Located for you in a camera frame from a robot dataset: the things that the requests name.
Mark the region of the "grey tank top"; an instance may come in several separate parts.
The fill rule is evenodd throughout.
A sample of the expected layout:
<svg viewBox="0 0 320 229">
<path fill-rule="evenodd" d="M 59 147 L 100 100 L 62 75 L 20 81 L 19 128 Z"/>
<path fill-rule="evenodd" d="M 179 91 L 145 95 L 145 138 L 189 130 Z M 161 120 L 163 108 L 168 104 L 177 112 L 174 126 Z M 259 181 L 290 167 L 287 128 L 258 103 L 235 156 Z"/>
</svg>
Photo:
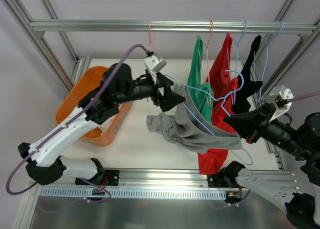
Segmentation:
<svg viewBox="0 0 320 229">
<path fill-rule="evenodd" d="M 176 106 L 175 115 L 164 112 L 148 115 L 146 125 L 150 132 L 163 136 L 169 143 L 181 144 L 188 150 L 205 154 L 209 149 L 241 150 L 240 137 L 209 123 L 198 111 L 184 84 L 175 84 L 173 91 L 185 98 Z"/>
</svg>

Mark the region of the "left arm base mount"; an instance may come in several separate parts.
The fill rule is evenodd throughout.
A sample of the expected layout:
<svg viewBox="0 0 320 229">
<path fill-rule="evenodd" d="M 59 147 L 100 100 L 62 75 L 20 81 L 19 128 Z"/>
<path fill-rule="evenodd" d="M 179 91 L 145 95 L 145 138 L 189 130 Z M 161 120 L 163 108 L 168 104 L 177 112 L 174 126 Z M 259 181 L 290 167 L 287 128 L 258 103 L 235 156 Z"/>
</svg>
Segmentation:
<svg viewBox="0 0 320 229">
<path fill-rule="evenodd" d="M 106 169 L 104 171 L 104 185 L 105 186 L 118 186 L 120 179 L 120 171 L 116 169 Z"/>
</svg>

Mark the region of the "white tank top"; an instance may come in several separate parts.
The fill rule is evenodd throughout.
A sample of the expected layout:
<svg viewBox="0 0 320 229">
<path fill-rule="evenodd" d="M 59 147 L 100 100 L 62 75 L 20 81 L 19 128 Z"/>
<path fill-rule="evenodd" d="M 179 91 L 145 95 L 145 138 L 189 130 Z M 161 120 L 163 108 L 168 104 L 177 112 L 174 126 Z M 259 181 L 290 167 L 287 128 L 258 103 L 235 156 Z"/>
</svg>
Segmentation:
<svg viewBox="0 0 320 229">
<path fill-rule="evenodd" d="M 101 131 L 101 135 L 103 135 L 104 133 L 106 133 L 110 127 L 110 125 L 112 124 L 113 119 L 109 118 L 107 119 L 105 122 L 103 122 L 101 125 L 99 125 L 97 128 Z"/>
</svg>

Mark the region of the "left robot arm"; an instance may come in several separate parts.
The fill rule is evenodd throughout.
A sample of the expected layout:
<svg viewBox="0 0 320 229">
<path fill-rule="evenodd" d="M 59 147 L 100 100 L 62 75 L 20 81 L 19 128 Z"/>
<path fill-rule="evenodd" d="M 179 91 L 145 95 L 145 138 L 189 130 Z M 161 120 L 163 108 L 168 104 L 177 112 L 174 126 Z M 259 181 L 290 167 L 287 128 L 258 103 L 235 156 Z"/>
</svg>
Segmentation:
<svg viewBox="0 0 320 229">
<path fill-rule="evenodd" d="M 18 146 L 26 159 L 28 176 L 40 185 L 49 185 L 61 178 L 75 178 L 77 183 L 99 185 L 105 169 L 96 158 L 67 158 L 62 153 L 80 137 L 96 129 L 120 112 L 120 105 L 151 98 L 155 106 L 167 112 L 185 98 L 171 90 L 173 81 L 162 73 L 153 80 L 149 72 L 132 79 L 128 64 L 113 64 L 102 74 L 98 87 L 84 96 L 59 125 L 45 138 Z"/>
</svg>

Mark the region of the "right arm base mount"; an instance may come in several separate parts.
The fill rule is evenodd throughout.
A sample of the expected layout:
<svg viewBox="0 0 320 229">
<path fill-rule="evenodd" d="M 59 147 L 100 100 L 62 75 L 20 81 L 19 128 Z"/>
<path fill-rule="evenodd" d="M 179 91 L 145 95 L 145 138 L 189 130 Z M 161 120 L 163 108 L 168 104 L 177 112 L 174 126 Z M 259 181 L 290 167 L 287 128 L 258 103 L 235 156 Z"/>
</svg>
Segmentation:
<svg viewBox="0 0 320 229">
<path fill-rule="evenodd" d="M 217 174 L 207 175 L 207 182 L 209 188 L 236 188 L 234 192 L 226 192 L 225 206 L 217 208 L 217 210 L 222 210 L 226 207 L 236 206 L 238 207 L 245 199 L 247 199 L 251 193 L 248 190 L 246 193 L 243 192 L 243 186 L 240 186 L 235 178 L 228 178 L 224 176 L 223 172 L 220 171 Z"/>
</svg>

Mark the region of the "blue hanger of grey top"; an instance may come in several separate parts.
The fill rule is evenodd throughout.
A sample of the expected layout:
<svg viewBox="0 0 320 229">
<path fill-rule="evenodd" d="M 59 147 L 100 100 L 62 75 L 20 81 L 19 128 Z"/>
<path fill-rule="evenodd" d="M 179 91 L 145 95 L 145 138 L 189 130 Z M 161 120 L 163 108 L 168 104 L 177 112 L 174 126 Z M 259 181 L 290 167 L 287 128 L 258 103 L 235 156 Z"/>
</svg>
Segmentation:
<svg viewBox="0 0 320 229">
<path fill-rule="evenodd" d="M 214 102 L 219 102 L 222 100 L 222 102 L 219 102 L 218 104 L 220 105 L 221 109 L 226 113 L 227 117 L 230 117 L 231 114 L 225 109 L 224 104 L 226 103 L 228 98 L 231 98 L 232 101 L 236 101 L 235 98 L 233 98 L 233 94 L 235 95 L 236 92 L 238 92 L 240 89 L 242 89 L 242 87 L 244 86 L 244 77 L 241 75 L 240 72 L 236 71 L 236 70 L 226 70 L 227 72 L 232 72 L 232 73 L 236 73 L 240 76 L 240 78 L 242 79 L 242 82 L 240 84 L 240 87 L 238 89 L 235 90 L 230 90 L 225 96 L 219 97 L 219 98 L 214 98 L 213 95 L 211 95 L 210 92 L 204 90 L 204 89 L 200 89 L 200 88 L 196 88 L 194 86 L 189 86 L 187 84 L 184 84 L 185 88 L 189 88 L 189 89 L 193 89 L 193 90 L 197 90 L 200 92 L 203 92 L 206 94 L 207 97 L 210 97 L 210 99 L 212 99 Z M 186 103 L 183 103 L 183 107 L 186 109 L 186 114 L 188 116 L 192 116 L 197 122 L 198 124 L 201 125 L 202 128 L 205 129 L 205 132 L 209 135 L 212 135 L 213 137 L 217 137 L 216 134 L 214 134 L 207 126 L 205 126 L 205 124 L 203 122 L 201 122 L 201 120 L 187 107 Z M 239 155 L 237 155 L 235 152 L 232 152 L 242 163 L 244 163 L 247 166 L 251 166 L 254 163 L 254 160 L 252 158 L 252 156 L 250 155 L 250 153 L 244 149 L 242 146 L 240 147 L 241 150 L 243 150 L 247 156 L 250 159 L 250 163 L 245 162 Z"/>
</svg>

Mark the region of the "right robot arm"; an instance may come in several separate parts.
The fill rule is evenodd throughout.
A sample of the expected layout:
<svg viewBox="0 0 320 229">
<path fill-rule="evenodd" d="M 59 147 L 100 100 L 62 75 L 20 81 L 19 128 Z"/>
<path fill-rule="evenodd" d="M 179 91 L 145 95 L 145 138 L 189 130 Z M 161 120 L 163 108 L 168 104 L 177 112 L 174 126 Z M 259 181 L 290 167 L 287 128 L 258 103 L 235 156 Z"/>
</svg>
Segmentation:
<svg viewBox="0 0 320 229">
<path fill-rule="evenodd" d="M 315 195 L 286 190 L 259 177 L 242 163 L 232 161 L 222 170 L 228 187 L 249 189 L 279 208 L 297 229 L 320 227 L 320 114 L 308 115 L 304 123 L 293 129 L 290 124 L 272 119 L 276 107 L 265 103 L 245 113 L 226 116 L 223 120 L 249 144 L 262 138 L 305 164 L 300 170 L 314 186 Z"/>
</svg>

